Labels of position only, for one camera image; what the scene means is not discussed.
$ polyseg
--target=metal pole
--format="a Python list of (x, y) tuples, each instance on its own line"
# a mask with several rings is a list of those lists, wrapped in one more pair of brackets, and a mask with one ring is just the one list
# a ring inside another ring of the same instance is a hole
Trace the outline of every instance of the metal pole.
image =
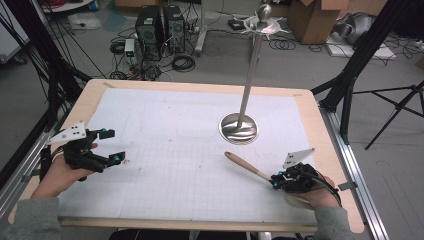
[(247, 102), (249, 101), (250, 89), (252, 88), (252, 79), (256, 69), (256, 63), (258, 62), (259, 52), (262, 45), (262, 35), (255, 34), (253, 42), (253, 52), (250, 59), (249, 70), (247, 72), (246, 85), (244, 87), (243, 100), (241, 101), (240, 114), (237, 121), (237, 128), (241, 128), (243, 123), (244, 115), (246, 113)]

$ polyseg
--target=black stand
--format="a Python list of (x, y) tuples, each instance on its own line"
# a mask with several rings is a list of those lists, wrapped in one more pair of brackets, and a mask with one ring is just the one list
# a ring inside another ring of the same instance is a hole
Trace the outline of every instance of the black stand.
[[(371, 145), (375, 142), (375, 140), (377, 140), (377, 138), (383, 133), (383, 131), (389, 126), (389, 124), (395, 119), (395, 117), (400, 113), (400, 111), (402, 110), (406, 110), (410, 113), (413, 113), (415, 115), (418, 115), (422, 118), (424, 118), (424, 96), (423, 96), (423, 89), (424, 87), (424, 80), (418, 84), (418, 86), (412, 85), (410, 87), (400, 87), (400, 88), (387, 88), (387, 89), (378, 89), (378, 90), (369, 90), (369, 91), (362, 91), (362, 92), (354, 92), (353, 94), (362, 94), (362, 93), (372, 93), (374, 95), (376, 95), (377, 97), (382, 98), (383, 100), (393, 104), (395, 106), (395, 110), (396, 112), (390, 117), (390, 119), (386, 122), (386, 124), (384, 124), (383, 128), (377, 133), (377, 135), (371, 140), (371, 142), (368, 144), (367, 147), (365, 147), (366, 150), (368, 150)], [(406, 90), (406, 89), (410, 89), (411, 92), (406, 95), (406, 97), (404, 99), (402, 99), (402, 101), (400, 101), (399, 103), (379, 94), (379, 92), (388, 92), (388, 91), (397, 91), (397, 90)], [(406, 104), (408, 104), (408, 102), (415, 96), (415, 94), (419, 94), (420, 95), (420, 100), (421, 100), (421, 110), (422, 113), (419, 113), (417, 111), (414, 111), (410, 108), (406, 107)]]
[(336, 78), (311, 90), (316, 95), (331, 89), (327, 97), (320, 101), (320, 106), (329, 112), (335, 112), (344, 98), (340, 135), (345, 144), (349, 144), (347, 134), (355, 81), (413, 2), (414, 0), (388, 0), (343, 71)]

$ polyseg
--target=metal frame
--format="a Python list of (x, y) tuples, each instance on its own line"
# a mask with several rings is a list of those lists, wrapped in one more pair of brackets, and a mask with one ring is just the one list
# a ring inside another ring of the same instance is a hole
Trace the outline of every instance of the metal frame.
[(44, 148), (51, 132), (43, 132), (40, 134), (31, 149), (26, 154), (25, 158), (22, 160), (19, 167), (9, 178), (9, 181), (6, 183), (6, 185), (1, 189), (0, 220), (3, 220), (5, 215), (8, 216), (8, 213), (13, 209), (13, 205), (21, 196), (30, 177), (32, 176), (32, 171), (38, 165), (38, 154), (40, 153), (41, 149)]
[(354, 191), (357, 200), (362, 206), (362, 213), (368, 223), (367, 226), (370, 228), (374, 239), (388, 240), (389, 236), (387, 235), (386, 228), (384, 227), (374, 201), (372, 200), (371, 194), (368, 190), (365, 179), (362, 176), (361, 169), (358, 166), (352, 148), (350, 145), (345, 144), (343, 137), (340, 134), (339, 117), (336, 113), (327, 112), (324, 109), (321, 109), (321, 114), (323, 118), (325, 117), (325, 120), (327, 120), (331, 125), (331, 132), (335, 138), (336, 145), (338, 146), (339, 154), (342, 157), (344, 168), (349, 174), (350, 181), (355, 182), (358, 186), (355, 190), (352, 191)]

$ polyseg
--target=hand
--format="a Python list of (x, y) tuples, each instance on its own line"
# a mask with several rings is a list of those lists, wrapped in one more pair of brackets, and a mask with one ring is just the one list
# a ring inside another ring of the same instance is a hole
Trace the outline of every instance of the hand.
[[(332, 187), (335, 186), (333, 180), (326, 176), (323, 177)], [(320, 183), (317, 183), (309, 192), (295, 195), (306, 199), (313, 209), (325, 206), (339, 207), (335, 196)]]
[(50, 166), (49, 171), (40, 182), (38, 187), (32, 193), (31, 198), (48, 198), (57, 197), (59, 194), (68, 189), (78, 179), (93, 174), (93, 171), (86, 169), (72, 169), (65, 162), (63, 154), (58, 155)]

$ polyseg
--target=cardboard box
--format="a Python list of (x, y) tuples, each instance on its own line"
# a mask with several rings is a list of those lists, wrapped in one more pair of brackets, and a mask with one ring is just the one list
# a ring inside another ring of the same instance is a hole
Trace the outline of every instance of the cardboard box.
[(273, 17), (287, 17), (289, 14), (290, 6), (275, 4), (272, 2), (272, 0), (267, 0), (266, 3), (271, 6)]
[(160, 0), (115, 0), (115, 6), (116, 7), (136, 7), (139, 8), (143, 5), (159, 5)]
[(349, 8), (340, 12), (340, 17), (346, 15), (346, 13), (364, 12), (374, 16), (377, 16), (387, 0), (350, 0)]
[(341, 9), (347, 9), (349, 0), (293, 1), (287, 23), (293, 35), (305, 44), (324, 44)]

